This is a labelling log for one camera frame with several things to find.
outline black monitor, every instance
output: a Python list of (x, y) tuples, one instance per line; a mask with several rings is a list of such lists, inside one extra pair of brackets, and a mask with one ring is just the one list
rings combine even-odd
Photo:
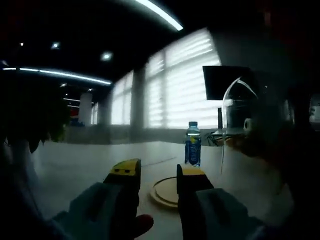
[(203, 66), (203, 73), (207, 100), (223, 100), (230, 84), (239, 77), (250, 86), (255, 84), (248, 67)]

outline window blind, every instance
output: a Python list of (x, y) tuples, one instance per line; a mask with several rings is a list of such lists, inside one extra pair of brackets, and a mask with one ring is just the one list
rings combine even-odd
[(197, 121), (202, 129), (218, 126), (222, 101), (207, 100), (203, 66), (220, 65), (206, 29), (194, 32), (151, 57), (146, 72), (147, 128), (180, 129)]
[(130, 125), (134, 72), (120, 79), (112, 90), (111, 124)]
[(98, 103), (96, 103), (91, 109), (91, 125), (98, 124)]

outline white table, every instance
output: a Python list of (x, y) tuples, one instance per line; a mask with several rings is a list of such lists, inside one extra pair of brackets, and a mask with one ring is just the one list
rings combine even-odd
[[(95, 182), (101, 182), (116, 163), (131, 159), (142, 160), (140, 205), (138, 214), (154, 217), (153, 228), (139, 239), (182, 239), (179, 214), (154, 205), (148, 196), (153, 184), (176, 175), (177, 164), (184, 163), (183, 144), (147, 142), (122, 145), (80, 145), (47, 142), (39, 149), (41, 170), (38, 171), (40, 188), (36, 193), (39, 207), (50, 218)], [(221, 147), (203, 146), (201, 168), (215, 187), (234, 194), (248, 207), (251, 216), (268, 219), (271, 203), (290, 206), (285, 192), (274, 196), (279, 183), (276, 173), (266, 164), (248, 158), (226, 147), (221, 169)]]

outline blue bottle label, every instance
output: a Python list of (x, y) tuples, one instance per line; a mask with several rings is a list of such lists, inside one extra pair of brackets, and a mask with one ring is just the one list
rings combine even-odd
[(185, 163), (200, 164), (201, 138), (191, 137), (185, 142)]

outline water bottle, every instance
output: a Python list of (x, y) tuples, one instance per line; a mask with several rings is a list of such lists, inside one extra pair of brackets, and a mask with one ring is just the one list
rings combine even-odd
[(184, 163), (192, 166), (200, 166), (201, 136), (198, 122), (190, 121), (185, 136)]

